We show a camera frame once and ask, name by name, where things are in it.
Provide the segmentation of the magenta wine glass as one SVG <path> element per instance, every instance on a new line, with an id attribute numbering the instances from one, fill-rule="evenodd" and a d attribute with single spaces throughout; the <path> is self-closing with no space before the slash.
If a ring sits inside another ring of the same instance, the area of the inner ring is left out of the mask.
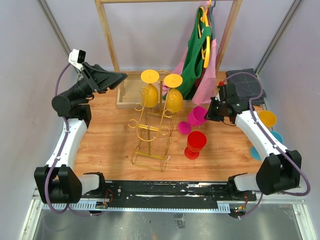
<path id="1" fill-rule="evenodd" d="M 187 121 L 181 121 L 177 125 L 178 131 L 182 135 L 188 135 L 192 131 L 192 127 L 197 127 L 206 122 L 205 115 L 207 110 L 202 106 L 196 106 L 187 116 Z"/>

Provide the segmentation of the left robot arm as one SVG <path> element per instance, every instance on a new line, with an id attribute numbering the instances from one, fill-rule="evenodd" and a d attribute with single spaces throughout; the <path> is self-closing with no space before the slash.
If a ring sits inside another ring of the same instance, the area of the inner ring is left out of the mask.
<path id="1" fill-rule="evenodd" d="M 68 90 L 56 92 L 52 108 L 63 119 L 61 136 L 45 166 L 37 167 L 34 179 L 43 203 L 75 204 L 86 193 L 101 198 L 107 193 L 101 172 L 77 177 L 73 171 L 80 142 L 89 128 L 92 113 L 89 101 L 94 93 L 104 94 L 115 89 L 126 78 L 123 72 L 106 71 L 100 65 L 82 63 L 82 78 Z"/>

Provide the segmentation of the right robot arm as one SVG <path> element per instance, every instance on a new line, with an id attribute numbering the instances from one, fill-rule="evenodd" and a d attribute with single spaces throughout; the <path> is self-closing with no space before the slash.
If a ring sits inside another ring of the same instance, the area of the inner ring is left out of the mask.
<path id="1" fill-rule="evenodd" d="M 218 94 L 211 98 L 206 120 L 223 122 L 225 118 L 247 136 L 257 150 L 262 164 L 257 173 L 232 176 L 226 188 L 232 200 L 240 199 L 245 191 L 260 191 L 271 195 L 295 189 L 300 183 L 302 156 L 278 141 L 262 123 L 249 101 L 241 101 L 233 83 L 220 84 Z"/>

